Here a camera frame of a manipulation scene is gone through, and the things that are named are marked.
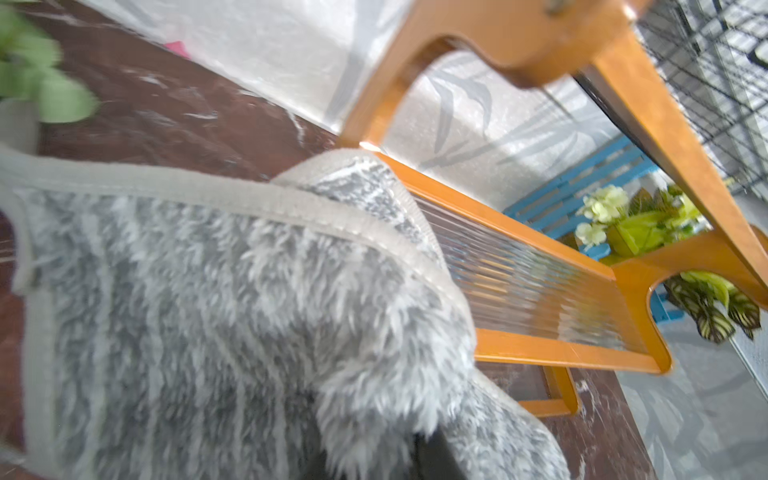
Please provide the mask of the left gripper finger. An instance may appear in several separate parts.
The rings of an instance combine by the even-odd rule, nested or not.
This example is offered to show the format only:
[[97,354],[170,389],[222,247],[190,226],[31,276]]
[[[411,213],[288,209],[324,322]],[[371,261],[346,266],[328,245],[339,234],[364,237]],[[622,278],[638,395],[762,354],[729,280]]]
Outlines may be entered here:
[[414,480],[466,480],[444,433],[414,436],[410,478]]

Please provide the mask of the grey striped fluffy cloth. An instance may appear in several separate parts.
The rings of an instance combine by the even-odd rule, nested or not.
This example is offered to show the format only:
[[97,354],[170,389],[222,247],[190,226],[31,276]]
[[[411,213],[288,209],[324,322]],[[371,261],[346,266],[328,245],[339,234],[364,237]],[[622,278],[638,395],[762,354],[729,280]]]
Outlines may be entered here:
[[467,479],[566,479],[475,366],[461,290],[363,150],[268,183],[1,150],[24,301],[25,447],[47,479],[408,479],[440,429]]

